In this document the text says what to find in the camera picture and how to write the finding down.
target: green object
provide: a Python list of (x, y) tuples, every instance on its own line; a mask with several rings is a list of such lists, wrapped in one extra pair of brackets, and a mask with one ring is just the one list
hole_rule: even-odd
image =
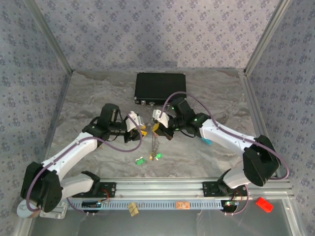
[(145, 162), (143, 158), (137, 159), (136, 160), (136, 165), (142, 165)]

